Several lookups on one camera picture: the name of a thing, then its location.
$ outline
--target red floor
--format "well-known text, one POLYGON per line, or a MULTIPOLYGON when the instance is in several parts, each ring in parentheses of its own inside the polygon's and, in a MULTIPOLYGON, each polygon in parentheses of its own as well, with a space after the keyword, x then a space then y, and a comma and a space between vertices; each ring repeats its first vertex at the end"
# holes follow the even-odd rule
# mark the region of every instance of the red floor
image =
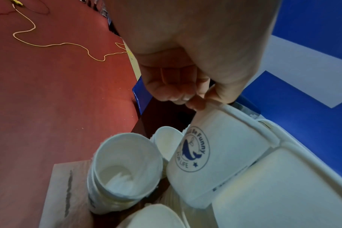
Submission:
MULTIPOLYGON (((48 16, 20 9, 37 26, 20 38, 78 43, 97 58, 120 51, 99 13, 79 0, 44 1, 48 16)), ((37 0, 22 2, 46 11, 37 0)), ((0 0, 0 12, 12 9, 0 0)), ((76 46, 31 47, 12 37, 31 27, 18 13, 0 16, 0 228, 38 227, 53 164, 90 159, 137 121, 127 54, 97 62, 76 46)))

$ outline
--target wooden board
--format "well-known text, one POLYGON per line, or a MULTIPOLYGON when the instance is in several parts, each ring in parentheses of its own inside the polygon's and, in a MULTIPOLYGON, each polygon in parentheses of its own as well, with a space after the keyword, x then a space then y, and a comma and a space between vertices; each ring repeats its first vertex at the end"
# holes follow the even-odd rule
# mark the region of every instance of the wooden board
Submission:
POLYGON ((156 190, 135 206, 106 215, 94 215, 87 207, 87 172, 91 160, 55 164, 39 228, 114 228, 128 215, 154 203, 169 186, 167 178, 162 179, 156 190))

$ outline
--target yellow cable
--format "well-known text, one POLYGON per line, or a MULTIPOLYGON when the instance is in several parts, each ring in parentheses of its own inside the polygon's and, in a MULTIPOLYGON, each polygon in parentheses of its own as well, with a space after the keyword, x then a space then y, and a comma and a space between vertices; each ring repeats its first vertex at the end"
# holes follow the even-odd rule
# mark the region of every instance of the yellow cable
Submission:
POLYGON ((49 45, 36 45, 36 44, 30 44, 30 43, 28 43, 28 42, 26 42, 26 41, 23 41, 23 40, 17 38, 17 37, 16 37, 16 34, 18 34, 18 33, 26 33, 26 32, 30 32, 30 31, 32 31, 32 30, 35 30, 35 29, 36 29, 36 25, 33 23, 33 21, 32 21, 31 19, 29 19, 29 18, 26 17, 23 13, 21 13, 20 11, 18 11, 18 10, 16 9, 16 7, 14 6, 14 4, 12 4, 12 6, 13 6, 13 8, 14 8, 18 13, 20 13, 22 16, 24 16, 25 18, 27 18, 27 19, 33 24, 33 28, 31 28, 31 29, 29 29, 29 30, 26 30, 26 31, 19 31, 19 32, 14 32, 14 33, 13 33, 13 37, 14 37, 14 38, 16 38, 17 40, 19 40, 19 41, 21 41, 21 42, 23 42, 23 43, 25 43, 25 44, 28 44, 28 45, 31 45, 31 46, 35 46, 35 47, 60 46, 60 45, 64 45, 64 44, 76 45, 76 46, 79 46, 79 47, 82 47, 82 48, 86 49, 86 50, 87 50, 87 54, 88 54, 91 58, 93 58, 94 60, 97 60, 97 61, 99 61, 99 62, 104 62, 104 61, 106 60, 106 56, 109 56, 109 55, 123 54, 123 53, 130 53, 130 54, 132 54, 130 51, 127 51, 125 48, 120 47, 119 45, 124 45, 124 44, 120 44, 120 43, 115 43, 115 44, 116 44, 119 48, 121 48, 121 49, 123 49, 123 50, 125 50, 125 51, 124 51, 124 52, 116 52, 116 53, 112 53, 112 54, 107 54, 107 55, 103 56, 103 60, 99 60, 99 59, 94 58, 92 55, 89 54, 89 50, 88 50, 87 48, 85 48, 84 46, 79 45, 79 44, 67 43, 67 42, 66 42, 66 43, 61 43, 61 44, 49 44, 49 45))

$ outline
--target circular logo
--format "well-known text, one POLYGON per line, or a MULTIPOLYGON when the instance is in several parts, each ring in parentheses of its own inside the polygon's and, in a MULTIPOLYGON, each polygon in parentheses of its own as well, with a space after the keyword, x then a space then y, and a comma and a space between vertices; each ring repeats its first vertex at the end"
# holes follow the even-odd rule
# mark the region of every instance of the circular logo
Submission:
POLYGON ((202 169, 210 157, 210 145, 204 132, 198 127, 189 127, 176 150, 177 166, 186 172, 202 169))

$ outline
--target blue whale illustration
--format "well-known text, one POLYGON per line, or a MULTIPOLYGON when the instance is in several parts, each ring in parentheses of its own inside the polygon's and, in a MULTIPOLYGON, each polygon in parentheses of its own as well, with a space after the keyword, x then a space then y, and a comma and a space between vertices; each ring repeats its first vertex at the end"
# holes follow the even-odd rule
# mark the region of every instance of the blue whale illustration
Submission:
POLYGON ((184 155, 188 160, 193 161, 195 159, 201 158, 202 154, 196 154, 194 151, 192 152, 195 157, 192 157, 189 149, 189 142, 187 139, 183 142, 182 146, 182 155, 184 155))

